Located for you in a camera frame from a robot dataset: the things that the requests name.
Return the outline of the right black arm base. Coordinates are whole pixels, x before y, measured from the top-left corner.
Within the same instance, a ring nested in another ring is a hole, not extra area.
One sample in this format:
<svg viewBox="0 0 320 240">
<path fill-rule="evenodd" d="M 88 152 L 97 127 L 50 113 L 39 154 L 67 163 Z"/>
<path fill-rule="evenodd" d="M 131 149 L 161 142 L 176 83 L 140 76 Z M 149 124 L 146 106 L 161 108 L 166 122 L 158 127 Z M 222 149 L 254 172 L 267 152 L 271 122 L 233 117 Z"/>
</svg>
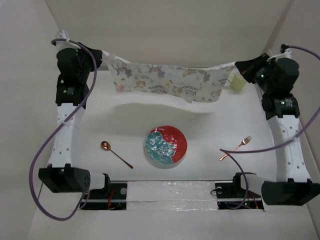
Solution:
<svg viewBox="0 0 320 240">
<path fill-rule="evenodd" d="M 248 191 L 246 195 L 245 186 L 241 186 L 243 174 L 237 172 L 232 180 L 216 181 L 210 194 L 216 197 L 218 210 L 264 210 L 262 198 L 255 192 Z"/>
</svg>

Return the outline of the floral white cloth napkin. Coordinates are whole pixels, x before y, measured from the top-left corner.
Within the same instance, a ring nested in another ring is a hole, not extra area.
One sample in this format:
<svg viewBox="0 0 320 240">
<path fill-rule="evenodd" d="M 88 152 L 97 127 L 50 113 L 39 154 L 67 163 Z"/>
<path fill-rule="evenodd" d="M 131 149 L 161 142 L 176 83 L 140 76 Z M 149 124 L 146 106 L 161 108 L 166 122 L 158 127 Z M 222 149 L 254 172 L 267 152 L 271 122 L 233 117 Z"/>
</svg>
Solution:
<svg viewBox="0 0 320 240">
<path fill-rule="evenodd" d="M 105 51 L 102 63 L 107 65 L 118 94 L 171 95 L 188 103 L 216 102 L 236 67 L 233 62 L 209 68 L 133 63 Z"/>
</svg>

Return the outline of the pale yellow mug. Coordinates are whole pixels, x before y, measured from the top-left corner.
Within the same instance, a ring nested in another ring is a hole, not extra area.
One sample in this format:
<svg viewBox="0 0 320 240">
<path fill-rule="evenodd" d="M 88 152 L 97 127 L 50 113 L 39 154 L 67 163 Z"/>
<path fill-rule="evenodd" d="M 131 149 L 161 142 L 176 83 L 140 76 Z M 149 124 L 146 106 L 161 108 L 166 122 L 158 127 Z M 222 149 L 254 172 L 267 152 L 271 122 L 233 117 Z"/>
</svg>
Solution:
<svg viewBox="0 0 320 240">
<path fill-rule="evenodd" d="M 247 84 L 239 71 L 231 73 L 228 82 L 230 83 L 231 88 L 235 91 L 241 91 Z"/>
</svg>

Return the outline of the red and teal plate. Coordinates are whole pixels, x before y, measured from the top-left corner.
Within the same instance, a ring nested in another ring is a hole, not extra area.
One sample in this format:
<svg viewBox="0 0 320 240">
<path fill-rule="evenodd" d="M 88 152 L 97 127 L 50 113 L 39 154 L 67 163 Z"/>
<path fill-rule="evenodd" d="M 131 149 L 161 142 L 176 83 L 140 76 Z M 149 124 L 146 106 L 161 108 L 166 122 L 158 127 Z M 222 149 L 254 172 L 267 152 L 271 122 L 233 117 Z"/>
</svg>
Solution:
<svg viewBox="0 0 320 240">
<path fill-rule="evenodd" d="M 179 165 L 186 156 L 188 141 L 181 130 L 171 125 L 151 130 L 144 141 L 148 159 L 159 168 L 170 169 Z"/>
</svg>

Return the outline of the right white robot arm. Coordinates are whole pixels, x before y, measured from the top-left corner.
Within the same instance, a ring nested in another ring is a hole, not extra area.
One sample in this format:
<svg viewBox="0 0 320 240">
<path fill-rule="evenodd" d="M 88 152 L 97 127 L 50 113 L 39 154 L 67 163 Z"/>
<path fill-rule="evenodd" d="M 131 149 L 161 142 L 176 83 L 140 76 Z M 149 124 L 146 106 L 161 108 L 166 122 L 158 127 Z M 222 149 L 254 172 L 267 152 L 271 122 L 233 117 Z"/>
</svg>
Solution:
<svg viewBox="0 0 320 240">
<path fill-rule="evenodd" d="M 235 63 L 240 75 L 262 90 L 261 105 L 270 127 L 276 155 L 276 180 L 249 178 L 237 180 L 231 191 L 243 197 L 251 188 L 269 206 L 303 206 L 320 194 L 305 166 L 300 138 L 300 109 L 291 94 L 299 77 L 299 64 L 293 59 L 277 59 L 263 54 Z"/>
</svg>

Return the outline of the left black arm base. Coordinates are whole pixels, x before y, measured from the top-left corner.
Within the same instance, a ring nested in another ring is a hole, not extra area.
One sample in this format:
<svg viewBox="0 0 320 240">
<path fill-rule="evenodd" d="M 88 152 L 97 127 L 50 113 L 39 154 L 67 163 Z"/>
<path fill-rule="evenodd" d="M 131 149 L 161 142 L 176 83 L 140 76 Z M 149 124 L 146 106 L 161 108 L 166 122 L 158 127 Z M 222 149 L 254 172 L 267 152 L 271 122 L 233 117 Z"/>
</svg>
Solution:
<svg viewBox="0 0 320 240">
<path fill-rule="evenodd" d="M 79 208 L 86 211 L 124 211 L 127 209 L 127 181 L 112 181 L 108 190 L 91 190 Z"/>
</svg>

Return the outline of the copper fork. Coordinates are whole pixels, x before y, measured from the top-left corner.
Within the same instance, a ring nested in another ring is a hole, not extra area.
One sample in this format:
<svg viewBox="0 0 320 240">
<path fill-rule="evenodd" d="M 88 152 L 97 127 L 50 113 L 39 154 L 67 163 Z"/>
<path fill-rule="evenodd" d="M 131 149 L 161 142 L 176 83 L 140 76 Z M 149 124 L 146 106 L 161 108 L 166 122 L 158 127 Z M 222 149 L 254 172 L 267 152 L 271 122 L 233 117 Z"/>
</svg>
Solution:
<svg viewBox="0 0 320 240">
<path fill-rule="evenodd" d="M 240 147 L 242 147 L 242 146 L 247 145 L 251 140 L 252 140 L 252 137 L 251 137 L 251 136 L 246 137 L 245 139 L 243 139 L 243 140 L 241 141 L 241 143 L 240 143 L 238 146 L 236 146 L 236 147 L 232 150 L 232 152 L 234 152 L 235 150 L 237 150 L 238 148 L 240 148 Z M 219 161 L 223 161 L 227 156 L 228 156 L 227 154 L 224 154 L 222 157 L 219 158 Z"/>
</svg>

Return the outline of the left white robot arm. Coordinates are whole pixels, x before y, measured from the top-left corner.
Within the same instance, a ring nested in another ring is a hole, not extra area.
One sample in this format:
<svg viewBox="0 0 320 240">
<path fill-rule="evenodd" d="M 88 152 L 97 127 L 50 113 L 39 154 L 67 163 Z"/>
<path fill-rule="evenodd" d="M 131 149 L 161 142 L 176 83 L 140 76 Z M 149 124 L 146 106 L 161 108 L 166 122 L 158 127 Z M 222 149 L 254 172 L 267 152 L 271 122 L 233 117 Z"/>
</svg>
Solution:
<svg viewBox="0 0 320 240">
<path fill-rule="evenodd" d="M 89 93 L 89 74 L 102 63 L 102 51 L 97 49 L 64 48 L 57 57 L 60 75 L 57 79 L 55 103 L 57 126 L 47 166 L 38 171 L 39 179 L 53 193 L 86 193 L 94 190 L 100 198 L 111 194 L 110 178 L 105 173 L 92 173 L 79 168 L 77 149 L 81 119 Z"/>
</svg>

